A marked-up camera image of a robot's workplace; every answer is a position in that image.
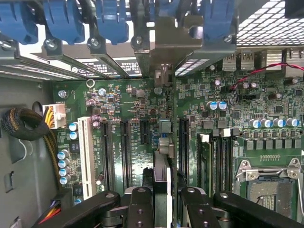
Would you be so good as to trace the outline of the white expansion slot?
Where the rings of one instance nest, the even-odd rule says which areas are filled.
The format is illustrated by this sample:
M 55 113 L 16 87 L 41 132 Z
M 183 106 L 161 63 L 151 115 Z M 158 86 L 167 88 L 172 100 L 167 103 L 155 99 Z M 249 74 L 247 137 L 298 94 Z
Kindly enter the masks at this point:
M 89 116 L 80 117 L 77 120 L 83 198 L 87 200 L 96 194 L 93 132 Z

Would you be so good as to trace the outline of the black long expansion slot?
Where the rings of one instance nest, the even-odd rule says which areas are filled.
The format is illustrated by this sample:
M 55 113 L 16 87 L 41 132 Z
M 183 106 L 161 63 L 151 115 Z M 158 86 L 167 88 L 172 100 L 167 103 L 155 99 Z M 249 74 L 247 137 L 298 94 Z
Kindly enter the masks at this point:
M 120 121 L 121 156 L 123 166 L 123 188 L 132 186 L 132 152 L 131 152 L 131 125 L 128 120 Z
M 115 189 L 114 155 L 112 145 L 112 127 L 109 121 L 100 123 L 101 145 L 103 153 L 104 186 L 106 190 Z

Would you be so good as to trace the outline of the white power connector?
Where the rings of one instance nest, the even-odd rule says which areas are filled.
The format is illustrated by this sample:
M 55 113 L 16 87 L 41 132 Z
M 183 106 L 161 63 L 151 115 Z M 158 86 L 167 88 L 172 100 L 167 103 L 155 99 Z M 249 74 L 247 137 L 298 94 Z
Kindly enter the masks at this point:
M 67 125 L 65 104 L 43 105 L 44 122 L 49 129 L 65 128 Z

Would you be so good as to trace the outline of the green motherboard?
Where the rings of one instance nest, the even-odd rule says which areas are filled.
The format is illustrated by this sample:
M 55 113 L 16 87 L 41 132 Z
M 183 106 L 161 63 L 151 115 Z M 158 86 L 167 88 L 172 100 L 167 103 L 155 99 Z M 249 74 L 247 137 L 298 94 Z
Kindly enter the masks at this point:
M 145 186 L 153 193 L 154 153 L 161 121 L 176 118 L 177 157 L 169 158 L 176 169 L 171 174 L 173 225 L 182 225 L 180 192 L 198 186 L 198 134 L 208 134 L 211 145 L 211 194 L 213 196 L 212 131 L 231 129 L 232 191 L 241 160 L 252 166 L 287 165 L 300 160 L 304 171 L 304 63 L 281 60 L 260 69 L 223 71 L 217 66 L 189 75 L 178 70 L 171 87 L 155 90 L 154 81 L 143 79 L 87 80 L 58 82 L 54 86 L 56 104 L 65 104 L 66 127 L 57 129 L 59 175 L 75 204 L 84 201 L 78 136 L 78 118 L 89 116 L 93 132 L 96 193 L 105 191 L 100 123 L 111 123 L 115 189 L 119 194 L 131 187 Z M 179 169 L 179 119 L 189 120 L 190 184 Z M 141 144 L 140 120 L 148 119 L 150 139 Z M 132 186 L 124 190 L 120 121 L 131 125 Z

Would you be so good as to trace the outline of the blue slot retention clip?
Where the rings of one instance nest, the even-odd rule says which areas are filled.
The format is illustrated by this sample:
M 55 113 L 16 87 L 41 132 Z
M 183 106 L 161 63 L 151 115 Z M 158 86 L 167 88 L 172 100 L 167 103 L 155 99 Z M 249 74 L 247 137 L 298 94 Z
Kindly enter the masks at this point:
M 112 45 L 128 41 L 125 0 L 95 0 L 95 10 L 100 36 L 111 41 Z
M 201 0 L 204 41 L 214 42 L 230 35 L 234 6 L 235 0 Z
M 52 36 L 69 45 L 84 42 L 85 28 L 76 0 L 43 0 L 43 10 Z
M 23 45 L 38 42 L 35 15 L 26 2 L 0 2 L 0 32 Z

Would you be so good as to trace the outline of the metal expansion slot blank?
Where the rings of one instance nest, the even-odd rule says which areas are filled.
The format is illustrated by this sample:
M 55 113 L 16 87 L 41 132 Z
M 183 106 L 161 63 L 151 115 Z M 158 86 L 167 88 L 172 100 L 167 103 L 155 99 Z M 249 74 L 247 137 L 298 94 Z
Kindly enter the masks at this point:
M 0 77 L 34 81 L 80 80 L 84 76 L 74 73 L 61 63 L 53 63 L 31 53 L 22 53 L 19 43 L 0 33 Z
M 134 35 L 131 39 L 137 63 L 143 77 L 150 76 L 150 38 L 148 34 Z
M 109 79 L 109 76 L 95 70 L 94 68 L 83 64 L 72 57 L 63 54 L 63 44 L 62 41 L 56 38 L 47 38 L 44 41 L 44 49 L 46 50 L 47 56 L 51 59 L 60 60 L 61 62 L 70 65 L 71 67 L 77 67 L 79 69 L 93 73 L 94 76 L 98 76 L 103 79 Z
M 103 37 L 92 37 L 87 41 L 91 55 L 111 67 L 120 77 L 130 78 L 129 74 L 107 53 L 106 40 Z

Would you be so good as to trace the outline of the metal USB port block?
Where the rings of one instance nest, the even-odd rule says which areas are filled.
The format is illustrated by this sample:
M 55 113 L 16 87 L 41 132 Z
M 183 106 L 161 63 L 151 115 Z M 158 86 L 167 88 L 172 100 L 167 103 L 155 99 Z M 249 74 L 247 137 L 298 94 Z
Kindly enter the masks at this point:
M 223 71 L 252 71 L 255 69 L 255 54 L 251 51 L 241 51 L 224 57 Z

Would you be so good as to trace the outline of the CPU socket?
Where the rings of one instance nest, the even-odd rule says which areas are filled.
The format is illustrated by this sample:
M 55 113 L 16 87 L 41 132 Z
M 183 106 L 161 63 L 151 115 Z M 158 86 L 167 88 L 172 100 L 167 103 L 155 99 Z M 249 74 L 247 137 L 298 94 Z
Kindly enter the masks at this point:
M 303 178 L 298 158 L 274 167 L 255 167 L 243 159 L 236 169 L 233 192 L 304 224 Z

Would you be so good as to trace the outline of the black short expansion slot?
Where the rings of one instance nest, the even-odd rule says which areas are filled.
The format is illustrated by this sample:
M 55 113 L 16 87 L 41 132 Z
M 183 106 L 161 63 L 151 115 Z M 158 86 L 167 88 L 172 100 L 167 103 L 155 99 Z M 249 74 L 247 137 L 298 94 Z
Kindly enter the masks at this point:
M 148 119 L 140 120 L 141 144 L 148 144 L 150 139 L 150 123 Z

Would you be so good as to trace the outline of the open dark PC case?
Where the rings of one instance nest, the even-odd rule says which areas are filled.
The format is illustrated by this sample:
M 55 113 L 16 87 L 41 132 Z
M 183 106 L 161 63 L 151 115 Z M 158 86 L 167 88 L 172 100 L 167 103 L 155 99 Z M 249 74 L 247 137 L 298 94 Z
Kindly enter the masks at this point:
M 7 1 L 26 2 L 35 15 L 38 42 L 23 45 L 17 41 L 22 53 L 61 63 L 68 70 L 84 76 L 80 80 L 65 81 L 0 77 L 0 228 L 33 228 L 77 205 L 70 190 L 61 183 L 57 129 L 49 129 L 44 122 L 42 106 L 56 104 L 55 84 L 91 79 L 149 78 L 154 81 L 151 69 L 149 77 L 142 76 L 131 39 L 134 35 L 148 34 L 151 51 L 155 43 L 155 20 L 173 17 L 175 25 L 180 26 L 188 15 L 201 16 L 201 0 L 125 0 L 128 41 L 112 45 L 111 41 L 104 39 L 107 53 L 130 78 L 120 77 L 111 67 L 91 55 L 88 39 L 101 37 L 96 22 L 95 0 L 76 0 L 85 28 L 85 40 L 74 45 L 60 40 L 63 54 L 108 75 L 109 79 L 47 56 L 44 41 L 55 37 L 46 22 L 43 0 L 0 0 Z M 187 71 L 189 75 L 211 66 L 222 70 L 224 57 L 241 51 L 255 54 L 254 70 L 281 60 L 304 63 L 304 0 L 235 0 L 230 35 L 214 42 L 204 41 L 202 24 L 191 28 L 190 36 L 201 39 L 202 46 L 174 66 L 174 80 L 178 70 Z M 123 228 L 123 217 L 115 217 L 110 212 L 102 223 L 103 226 L 94 228 Z

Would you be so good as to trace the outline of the green RAM stick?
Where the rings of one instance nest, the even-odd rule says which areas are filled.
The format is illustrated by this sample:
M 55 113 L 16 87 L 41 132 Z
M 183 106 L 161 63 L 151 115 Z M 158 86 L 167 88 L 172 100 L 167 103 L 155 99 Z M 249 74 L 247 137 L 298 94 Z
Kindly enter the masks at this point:
M 208 134 L 198 134 L 198 186 L 211 194 L 211 145 Z

